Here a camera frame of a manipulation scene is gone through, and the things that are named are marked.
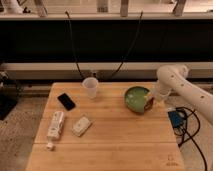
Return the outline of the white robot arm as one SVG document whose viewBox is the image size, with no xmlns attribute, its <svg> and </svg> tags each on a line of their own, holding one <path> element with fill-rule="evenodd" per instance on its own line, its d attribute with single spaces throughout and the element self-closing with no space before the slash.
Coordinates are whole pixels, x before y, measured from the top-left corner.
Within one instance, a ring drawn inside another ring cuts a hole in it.
<svg viewBox="0 0 213 171">
<path fill-rule="evenodd" d="M 152 96 L 162 101 L 174 90 L 191 104 L 213 125 L 213 95 L 186 80 L 186 65 L 163 65 L 157 70 L 157 82 L 151 90 Z"/>
</svg>

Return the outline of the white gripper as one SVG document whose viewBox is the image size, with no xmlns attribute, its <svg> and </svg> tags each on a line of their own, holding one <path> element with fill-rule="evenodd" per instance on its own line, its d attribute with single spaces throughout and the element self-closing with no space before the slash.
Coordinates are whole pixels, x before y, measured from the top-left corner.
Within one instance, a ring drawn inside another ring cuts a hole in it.
<svg viewBox="0 0 213 171">
<path fill-rule="evenodd" d="M 152 95 L 157 101 L 165 101 L 170 93 L 171 88 L 160 81 L 157 81 L 152 89 Z"/>
</svg>

